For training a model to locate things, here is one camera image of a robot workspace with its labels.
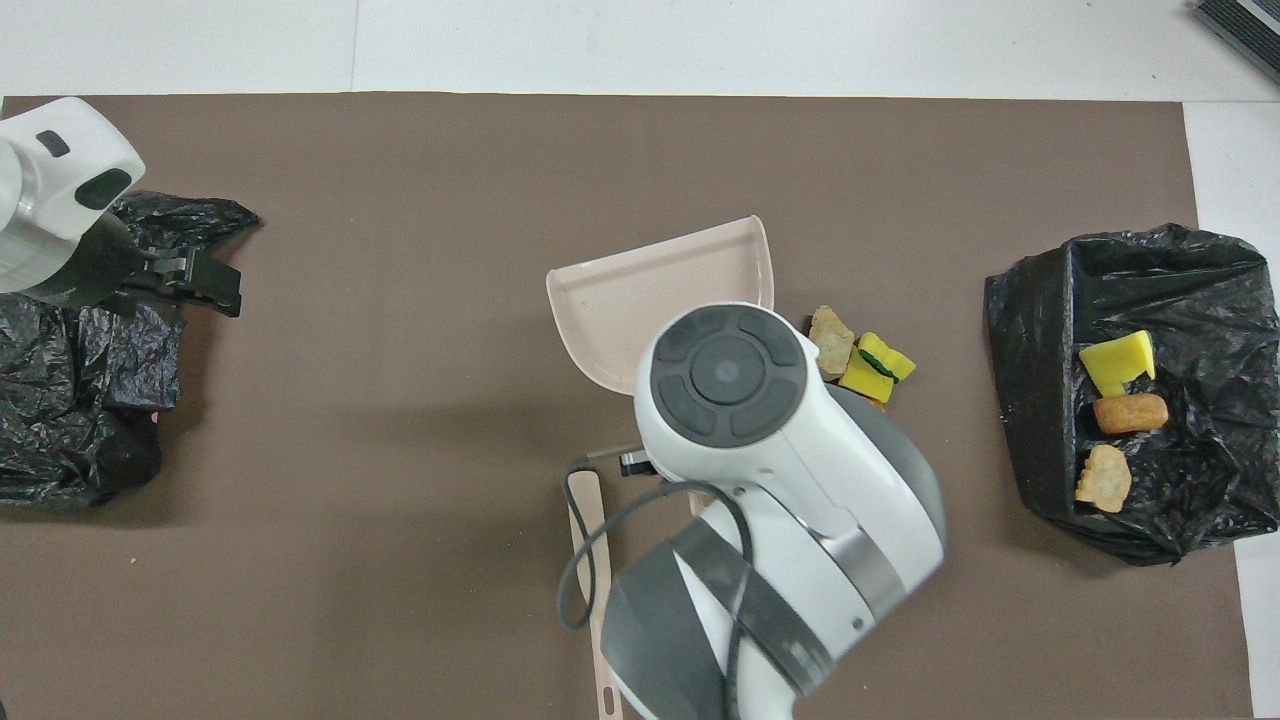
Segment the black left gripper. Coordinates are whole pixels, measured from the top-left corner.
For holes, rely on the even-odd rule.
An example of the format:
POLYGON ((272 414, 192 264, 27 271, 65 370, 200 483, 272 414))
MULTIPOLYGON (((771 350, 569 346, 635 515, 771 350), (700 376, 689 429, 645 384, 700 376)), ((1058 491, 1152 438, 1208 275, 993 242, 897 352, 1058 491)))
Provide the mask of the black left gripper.
POLYGON ((29 296, 58 307, 96 307, 118 295, 151 291, 175 306, 196 306, 223 316, 242 313, 241 273, 202 250, 180 250, 150 260, 128 227, 111 213, 81 237, 67 263, 29 296))

